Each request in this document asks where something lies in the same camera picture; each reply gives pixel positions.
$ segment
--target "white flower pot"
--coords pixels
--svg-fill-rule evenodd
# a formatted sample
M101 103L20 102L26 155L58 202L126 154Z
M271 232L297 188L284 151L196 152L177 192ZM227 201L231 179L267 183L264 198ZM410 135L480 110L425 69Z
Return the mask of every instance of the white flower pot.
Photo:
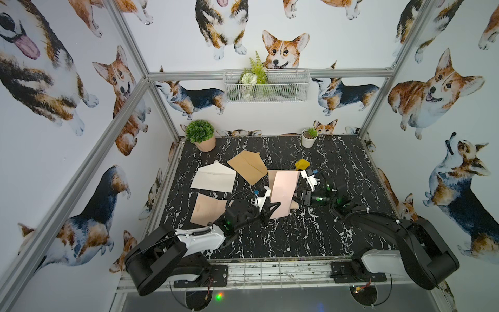
M317 140L317 137L315 137L315 139L308 139L306 138L304 135L303 135L303 132L307 130L307 129L304 129L302 132L301 132L301 145L304 147L304 148L310 148L312 147L313 143L315 142L315 140Z

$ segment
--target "floor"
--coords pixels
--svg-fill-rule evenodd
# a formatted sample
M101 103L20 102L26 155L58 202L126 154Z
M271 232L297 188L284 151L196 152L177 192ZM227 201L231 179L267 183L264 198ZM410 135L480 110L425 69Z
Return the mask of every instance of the floor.
M208 153L200 152L187 142L182 152L161 222L173 228L199 227L189 222L198 193L225 199L230 193L191 189L199 167L218 160L228 160L243 150L259 152L268 169L294 169L300 158L313 169L330 168L346 177L352 199L371 209L393 213L381 182L378 180L360 140L355 135L320 136L310 149L301 146L298 136L217 138L217 146ZM299 179L302 187L305 182ZM255 186L268 185L268 176ZM234 191L253 190L239 174ZM358 228L346 228L335 222L326 209L300 207L291 215L271 220L267 227L254 223L242 230L231 246L206 251L208 259L303 258L346 256L366 247L393 249L383 238Z

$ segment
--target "pink envelope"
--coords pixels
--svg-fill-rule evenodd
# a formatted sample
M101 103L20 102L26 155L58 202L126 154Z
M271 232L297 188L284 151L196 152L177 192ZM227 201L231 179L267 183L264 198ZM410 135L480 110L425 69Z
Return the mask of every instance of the pink envelope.
M299 171L277 171L275 181L270 195L270 202L280 202L281 205L270 217L277 219L289 216L291 201L293 200L294 190L298 183Z

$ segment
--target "potted plant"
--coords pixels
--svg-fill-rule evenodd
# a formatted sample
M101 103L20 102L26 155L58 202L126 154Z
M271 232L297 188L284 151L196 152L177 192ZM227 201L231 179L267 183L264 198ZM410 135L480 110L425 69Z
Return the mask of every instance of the potted plant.
M301 132L301 145L305 148L312 147L315 140L317 140L317 130L314 128L304 129Z
M215 129L206 120L194 120L186 127L186 139L202 152L215 148Z

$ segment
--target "yellow object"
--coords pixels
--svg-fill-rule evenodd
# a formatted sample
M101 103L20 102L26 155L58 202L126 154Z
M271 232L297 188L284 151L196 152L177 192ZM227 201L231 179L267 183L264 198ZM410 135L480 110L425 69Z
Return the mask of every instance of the yellow object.
M310 163L303 158L295 163L296 170L305 170L310 166Z

